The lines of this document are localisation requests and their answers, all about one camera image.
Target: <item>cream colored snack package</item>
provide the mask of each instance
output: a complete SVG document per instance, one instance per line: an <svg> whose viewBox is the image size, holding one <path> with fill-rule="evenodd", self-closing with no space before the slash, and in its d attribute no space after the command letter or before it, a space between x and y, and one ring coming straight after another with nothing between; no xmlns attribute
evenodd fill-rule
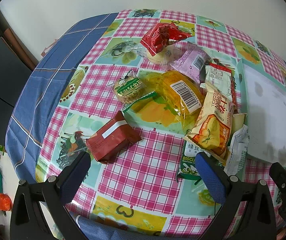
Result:
<svg viewBox="0 0 286 240"><path fill-rule="evenodd" d="M207 150L225 165L227 142L232 128L234 104L206 81L207 94L193 129L185 140Z"/></svg>

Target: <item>table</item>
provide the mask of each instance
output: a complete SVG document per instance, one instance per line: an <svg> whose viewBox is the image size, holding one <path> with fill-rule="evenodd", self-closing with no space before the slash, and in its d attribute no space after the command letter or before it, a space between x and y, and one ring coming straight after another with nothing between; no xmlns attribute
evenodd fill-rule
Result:
<svg viewBox="0 0 286 240"><path fill-rule="evenodd" d="M121 109L107 85L130 69L139 77L163 70L140 57L129 60L126 54L102 57L116 44L139 42L157 22L173 22L192 35L177 43L181 50L186 49L186 41L197 43L211 58L233 67L239 111L245 109L241 96L245 84L239 75L245 64L286 91L286 62L259 41L221 22L149 9L89 18L58 40L34 70L15 106L6 150L20 179L33 183L58 175L78 151L87 149L82 138L88 138ZM83 231L94 231L97 225L89 226L86 223L91 222L79 215L128 231L165 236L198 236L211 222L214 202L204 184L176 181L184 145L180 123L162 106L152 104L146 112L125 115L143 140L123 149L114 164L105 166L92 160L88 176L68 204L78 223L82 221ZM147 114L151 109L156 109L154 115ZM244 166L243 180L256 183L264 179L277 211L280 202L268 175L270 165L247 158ZM243 209L244 205L227 234L237 225ZM276 218L281 221L277 212Z"/></svg>

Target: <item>checkered tablecloth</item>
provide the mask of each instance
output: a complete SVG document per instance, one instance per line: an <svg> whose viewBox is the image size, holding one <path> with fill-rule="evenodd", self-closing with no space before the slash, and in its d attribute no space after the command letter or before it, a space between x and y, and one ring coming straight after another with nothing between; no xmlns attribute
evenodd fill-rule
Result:
<svg viewBox="0 0 286 240"><path fill-rule="evenodd" d="M262 69L277 82L285 85L285 62L275 52L261 50L256 46L256 41L242 31L211 19L198 21L195 15L177 11L153 10L153 16L134 17L133 15L133 10L124 10L118 14L111 31L104 33L82 60L80 65L86 65L88 68L71 104L59 105L56 108L40 152L40 160L46 165L44 180L61 171L55 163L54 149L57 141L60 140L60 129L68 113L110 119L121 109L121 104L107 89L109 84L131 69L135 72L163 70L161 66L152 64L146 59L140 59L132 65L124 65L120 62L114 64L98 62L100 55L115 39L126 41L142 38L160 19L172 20L176 24L180 22L190 24L195 30L195 37L189 41L224 53L236 62L242 58L242 55L237 51L235 40L243 42L257 53L259 57L257 62L261 64ZM186 41L177 43L177 47L183 51L186 45ZM241 92L236 90L236 95L237 107L240 111ZM179 179L179 182L176 181L176 170L184 143L182 135L139 125L134 128L142 140L123 149L113 164L102 165L95 186L83 183L74 201L68 204L68 208L84 217L91 217L97 197L103 196L123 206L127 205L133 210L166 217L166 222L160 230L160 233L165 236L200 235L210 224L212 215L188 216L176 212L184 184L182 179ZM260 179L267 182L275 204L277 222L280 222L281 219L277 214L279 204L275 203L277 188L268 172L269 165L247 159L243 179L251 183L256 183ZM244 205L241 205L228 233L233 230L243 210Z"/></svg>

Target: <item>white barcode label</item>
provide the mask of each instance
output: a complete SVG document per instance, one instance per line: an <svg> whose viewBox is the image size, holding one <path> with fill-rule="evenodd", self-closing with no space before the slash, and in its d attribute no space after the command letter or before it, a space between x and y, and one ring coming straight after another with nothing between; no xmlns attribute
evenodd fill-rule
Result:
<svg viewBox="0 0 286 240"><path fill-rule="evenodd" d="M193 65L196 66L198 69L201 69L201 67L204 65L204 59L201 56L198 56L194 60Z"/></svg>
<svg viewBox="0 0 286 240"><path fill-rule="evenodd" d="M170 87L181 97L190 114L202 107L196 94L183 80L171 84Z"/></svg>

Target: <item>white snack package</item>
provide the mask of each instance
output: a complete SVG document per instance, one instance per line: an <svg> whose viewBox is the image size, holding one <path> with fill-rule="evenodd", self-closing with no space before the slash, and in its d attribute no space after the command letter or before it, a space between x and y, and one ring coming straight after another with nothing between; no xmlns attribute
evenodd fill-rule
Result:
<svg viewBox="0 0 286 240"><path fill-rule="evenodd" d="M237 130L231 140L229 147L230 155L227 158L224 172L228 175L235 175L243 168L245 162L245 155L247 153L247 146L249 144L249 134L247 133L247 126Z"/></svg>
<svg viewBox="0 0 286 240"><path fill-rule="evenodd" d="M228 98L231 102L232 91L231 91L231 72L225 67L214 67L205 65L205 80L210 82L214 87L218 89L224 96Z"/></svg>

